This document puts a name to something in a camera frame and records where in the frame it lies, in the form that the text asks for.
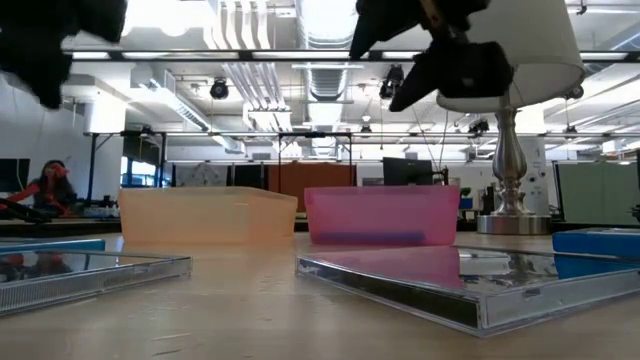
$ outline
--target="woman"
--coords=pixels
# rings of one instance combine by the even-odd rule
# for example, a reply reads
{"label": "woman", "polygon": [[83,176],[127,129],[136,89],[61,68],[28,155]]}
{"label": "woman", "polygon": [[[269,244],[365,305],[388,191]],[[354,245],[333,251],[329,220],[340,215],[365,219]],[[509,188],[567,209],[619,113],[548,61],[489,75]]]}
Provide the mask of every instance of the woman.
{"label": "woman", "polygon": [[40,178],[34,180],[23,191],[11,195],[9,201],[19,202],[33,196],[33,208],[59,216],[72,215],[75,201],[73,186],[67,179],[67,170],[60,160],[50,160],[42,168]]}

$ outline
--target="dark hair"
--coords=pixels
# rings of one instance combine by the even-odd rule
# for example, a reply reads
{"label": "dark hair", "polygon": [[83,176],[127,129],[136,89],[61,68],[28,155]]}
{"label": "dark hair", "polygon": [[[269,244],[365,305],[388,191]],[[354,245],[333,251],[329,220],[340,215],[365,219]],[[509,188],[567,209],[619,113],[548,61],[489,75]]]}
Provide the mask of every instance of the dark hair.
{"label": "dark hair", "polygon": [[[36,183],[40,188],[40,191],[33,196],[33,205],[35,208],[42,208],[46,206],[46,195],[47,190],[49,189],[49,178],[47,178],[47,176],[45,175],[45,170],[47,169],[47,167],[54,164],[58,164],[66,169],[64,163],[60,160],[49,160],[46,164],[44,164],[44,166],[42,167],[42,171],[40,172],[40,178],[34,181],[34,183]],[[65,175],[59,177],[53,181],[54,185],[52,192],[53,196],[55,196],[56,198],[56,201],[64,206],[71,205],[76,194],[73,190],[73,186],[71,186],[71,183],[69,182],[69,179],[67,179],[67,176]]]}

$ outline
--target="lamp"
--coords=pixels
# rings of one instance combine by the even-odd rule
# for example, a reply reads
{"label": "lamp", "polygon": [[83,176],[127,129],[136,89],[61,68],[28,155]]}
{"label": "lamp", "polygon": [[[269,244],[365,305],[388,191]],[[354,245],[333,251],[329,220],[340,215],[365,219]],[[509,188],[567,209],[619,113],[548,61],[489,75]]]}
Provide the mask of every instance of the lamp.
{"label": "lamp", "polygon": [[438,104],[461,113],[493,112],[500,132],[493,173],[501,184],[502,204],[478,218],[478,231],[492,234],[548,233],[550,218],[527,210],[520,179],[527,172],[515,132],[517,109],[561,97],[577,87],[585,70],[563,0],[494,0],[470,16],[473,42],[497,41],[514,68],[514,79],[502,97],[453,99],[438,95]]}

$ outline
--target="lamp shade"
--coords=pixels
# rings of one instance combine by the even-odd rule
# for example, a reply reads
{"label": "lamp shade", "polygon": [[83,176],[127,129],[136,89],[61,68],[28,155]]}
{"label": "lamp shade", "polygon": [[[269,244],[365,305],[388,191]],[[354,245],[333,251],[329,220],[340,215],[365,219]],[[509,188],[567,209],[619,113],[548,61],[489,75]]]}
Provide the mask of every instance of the lamp shade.
{"label": "lamp shade", "polygon": [[[472,14],[472,42],[497,41],[514,67],[509,104],[515,108],[560,97],[578,86],[584,66],[564,0],[493,0]],[[452,99],[438,104],[458,112],[495,112],[500,98]]]}

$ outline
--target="pink plastic bin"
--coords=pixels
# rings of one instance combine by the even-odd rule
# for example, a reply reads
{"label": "pink plastic bin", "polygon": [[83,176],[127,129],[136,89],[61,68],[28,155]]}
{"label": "pink plastic bin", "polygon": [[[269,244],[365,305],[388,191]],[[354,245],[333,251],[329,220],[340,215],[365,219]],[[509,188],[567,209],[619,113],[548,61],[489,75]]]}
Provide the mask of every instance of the pink plastic bin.
{"label": "pink plastic bin", "polygon": [[308,188],[314,244],[451,245],[456,239],[457,186]]}

